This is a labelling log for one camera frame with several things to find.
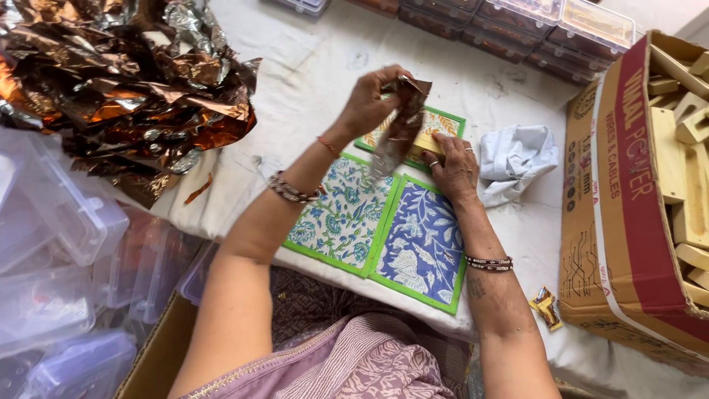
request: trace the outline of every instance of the woman's left hand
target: woman's left hand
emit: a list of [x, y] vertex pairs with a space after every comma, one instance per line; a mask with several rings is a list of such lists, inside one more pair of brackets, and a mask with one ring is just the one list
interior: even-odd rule
[[401, 105], [395, 94], [381, 99], [381, 88], [400, 75], [413, 79], [411, 73], [399, 65], [390, 65], [360, 77], [333, 129], [344, 135], [347, 142], [373, 131]]

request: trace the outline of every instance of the bangle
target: bangle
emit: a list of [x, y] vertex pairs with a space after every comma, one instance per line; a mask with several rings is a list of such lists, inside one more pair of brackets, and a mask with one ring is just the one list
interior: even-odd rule
[[335, 149], [335, 146], [330, 144], [327, 140], [325, 140], [322, 136], [318, 136], [318, 141], [320, 141], [322, 144], [325, 144], [325, 147], [330, 150], [330, 152], [335, 156], [335, 158], [340, 157], [340, 152]]
[[298, 202], [299, 204], [307, 204], [308, 202], [317, 201], [320, 198], [320, 194], [324, 194], [324, 190], [320, 188], [315, 191], [315, 194], [309, 196], [303, 192], [300, 192], [295, 187], [283, 181], [281, 174], [283, 170], [279, 170], [268, 178], [268, 186], [271, 190], [277, 192], [281, 197], [288, 201]]
[[492, 271], [507, 271], [512, 270], [514, 264], [512, 263], [512, 258], [509, 256], [507, 259], [501, 260], [487, 260], [487, 259], [477, 259], [471, 256], [466, 256], [465, 261], [468, 266], [481, 270], [492, 270]]

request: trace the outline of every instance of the green frame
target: green frame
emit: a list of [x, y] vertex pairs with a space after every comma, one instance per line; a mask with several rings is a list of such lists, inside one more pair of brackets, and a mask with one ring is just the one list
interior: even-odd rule
[[[340, 156], [349, 160], [353, 160], [354, 162], [361, 163], [363, 165], [369, 165], [369, 162], [349, 153], [341, 153]], [[381, 240], [382, 235], [384, 235], [384, 238], [386, 238], [386, 231], [388, 231], [384, 230], [384, 225], [389, 219], [389, 212], [391, 211], [391, 208], [394, 205], [393, 199], [394, 197], [396, 197], [396, 193], [398, 192], [398, 186], [400, 184], [401, 175], [399, 175], [398, 173], [394, 173], [392, 177], [393, 182], [391, 183], [391, 189], [389, 190], [389, 194], [386, 196], [384, 209], [381, 211], [381, 218], [379, 222], [377, 222], [376, 228], [374, 230], [374, 236], [372, 237], [372, 247], [369, 249], [369, 253], [367, 253], [367, 259], [365, 259], [364, 265], [361, 269], [355, 268], [354, 266], [343, 261], [337, 260], [335, 258], [331, 258], [325, 255], [324, 253], [317, 252], [314, 249], [310, 249], [308, 247], [296, 244], [293, 241], [289, 241], [288, 239], [286, 239], [283, 244], [281, 244], [281, 246], [297, 253], [303, 254], [305, 256], [308, 256], [310, 258], [317, 259], [323, 263], [327, 263], [330, 266], [335, 266], [336, 268], [339, 268], [346, 272], [358, 275], [359, 277], [366, 278], [373, 266], [373, 258], [371, 257], [372, 250], [379, 246], [379, 241]]]
[[[463, 136], [463, 131], [465, 130], [465, 121], [466, 121], [465, 118], [461, 118], [460, 116], [456, 116], [453, 114], [448, 114], [445, 111], [441, 111], [439, 109], [432, 108], [430, 106], [424, 106], [424, 108], [426, 108], [428, 111], [431, 111], [434, 114], [443, 115], [443, 116], [446, 116], [447, 118], [453, 119], [454, 121], [460, 122], [460, 126], [458, 126], [458, 131], [456, 132], [456, 136], [458, 136], [458, 137]], [[366, 144], [364, 142], [364, 140], [362, 140], [362, 137], [358, 137], [357, 140], [354, 141], [354, 146], [361, 149], [361, 150], [369, 151], [370, 153], [374, 152], [374, 147], [370, 146], [369, 144]], [[413, 162], [408, 159], [406, 161], [404, 161], [404, 163], [406, 165], [411, 166], [412, 168], [422, 170], [422, 171], [429, 173], [429, 174], [431, 173], [431, 169], [428, 167], [428, 165], [416, 163], [416, 162]]]
[[[396, 199], [396, 204], [399, 203], [399, 200], [401, 199], [401, 195], [403, 194], [403, 189], [404, 186], [406, 185], [406, 182], [412, 182], [416, 185], [420, 185], [421, 187], [433, 191], [436, 194], [443, 195], [443, 193], [437, 189], [436, 187], [433, 187], [432, 185], [429, 185], [427, 183], [424, 183], [418, 179], [415, 179], [414, 177], [411, 177], [410, 175], [404, 175], [401, 177], [398, 188], [396, 189], [396, 194], [393, 196], [394, 199]], [[387, 214], [386, 217], [386, 224], [384, 225], [384, 231], [389, 232], [391, 230], [391, 225], [393, 224], [394, 221], [394, 214], [396, 213], [396, 208], [392, 207], [389, 210], [389, 213]], [[378, 282], [379, 284], [382, 284], [385, 287], [391, 288], [392, 290], [395, 290], [396, 292], [402, 293], [406, 296], [412, 297], [416, 300], [419, 300], [421, 302], [424, 302], [427, 305], [433, 306], [437, 309], [443, 310], [446, 313], [450, 313], [451, 315], [455, 315], [456, 311], [458, 310], [458, 301], [460, 300], [460, 292], [463, 289], [463, 279], [465, 279], [465, 253], [463, 253], [463, 256], [460, 258], [460, 266], [458, 267], [458, 276], [455, 280], [454, 286], [453, 286], [453, 296], [450, 302], [450, 305], [446, 305], [445, 303], [438, 302], [437, 300], [434, 300], [430, 297], [427, 297], [426, 295], [414, 291], [408, 287], [405, 287], [399, 283], [396, 283], [395, 281], [389, 280], [388, 278], [383, 277], [382, 275], [377, 274], [376, 268], [372, 268], [372, 266], [376, 265], [376, 263], [379, 261], [379, 255], [381, 254], [381, 250], [384, 248], [384, 242], [386, 241], [386, 233], [384, 234], [384, 237], [380, 237], [378, 241], [373, 241], [376, 242], [376, 248], [371, 248], [369, 251], [369, 254], [367, 255], [367, 262], [370, 263], [370, 271], [369, 275], [367, 276], [368, 279], [373, 280]]]

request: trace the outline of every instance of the red stripe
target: red stripe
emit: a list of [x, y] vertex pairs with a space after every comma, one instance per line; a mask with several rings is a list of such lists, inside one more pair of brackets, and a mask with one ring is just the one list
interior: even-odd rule
[[[644, 80], [640, 81], [643, 115], [632, 120], [636, 114], [624, 109], [623, 95], [626, 93], [626, 84], [632, 87], [631, 79], [637, 76], [638, 71], [643, 74], [646, 72], [646, 47], [647, 37], [644, 37], [623, 55], [615, 103], [618, 175], [632, 282], [644, 313], [662, 314], [663, 317], [657, 319], [709, 342], [709, 320], [690, 317], [685, 313], [687, 305], [675, 276], [661, 218], [661, 212], [665, 212], [664, 206], [658, 203], [657, 186], [650, 180], [654, 178], [645, 175], [652, 171]], [[609, 267], [612, 271], [613, 264], [609, 264]]]

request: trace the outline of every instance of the crumpled white cloth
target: crumpled white cloth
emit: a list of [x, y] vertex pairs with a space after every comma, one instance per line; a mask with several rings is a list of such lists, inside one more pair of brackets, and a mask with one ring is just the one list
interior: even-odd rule
[[519, 197], [537, 177], [559, 164], [559, 149], [546, 126], [506, 127], [480, 139], [480, 178], [493, 182], [480, 194], [485, 207]]

